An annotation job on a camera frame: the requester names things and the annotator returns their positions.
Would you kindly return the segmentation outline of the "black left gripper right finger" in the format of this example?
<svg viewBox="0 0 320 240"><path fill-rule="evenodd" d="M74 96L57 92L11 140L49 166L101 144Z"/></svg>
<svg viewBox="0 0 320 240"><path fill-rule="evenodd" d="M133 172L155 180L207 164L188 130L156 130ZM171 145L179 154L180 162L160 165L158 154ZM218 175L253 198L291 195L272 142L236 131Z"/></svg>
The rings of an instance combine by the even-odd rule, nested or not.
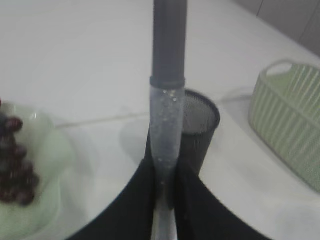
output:
<svg viewBox="0 0 320 240"><path fill-rule="evenodd" d="M179 240L267 240L204 185L184 159L176 166L174 211Z"/></svg>

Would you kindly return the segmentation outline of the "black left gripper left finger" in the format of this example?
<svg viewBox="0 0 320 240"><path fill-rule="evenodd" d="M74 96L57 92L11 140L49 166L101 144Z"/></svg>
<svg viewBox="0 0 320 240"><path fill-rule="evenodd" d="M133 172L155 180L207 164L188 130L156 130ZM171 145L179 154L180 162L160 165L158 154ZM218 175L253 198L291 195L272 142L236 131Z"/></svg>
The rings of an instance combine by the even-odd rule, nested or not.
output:
<svg viewBox="0 0 320 240"><path fill-rule="evenodd" d="M155 168L145 158L118 197L70 240L150 240L156 203Z"/></svg>

